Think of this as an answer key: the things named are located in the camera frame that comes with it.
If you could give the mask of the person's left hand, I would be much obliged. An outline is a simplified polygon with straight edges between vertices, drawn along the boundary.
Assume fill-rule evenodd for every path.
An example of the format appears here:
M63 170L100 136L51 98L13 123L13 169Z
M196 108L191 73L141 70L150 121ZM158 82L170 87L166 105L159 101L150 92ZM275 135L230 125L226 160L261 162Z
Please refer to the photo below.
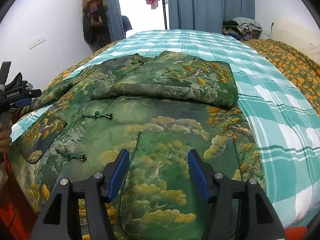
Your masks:
M3 129L0 133L0 152L2 154L8 154L10 152L10 145L12 142L11 133L12 133L12 121L10 120L7 124L7 128Z

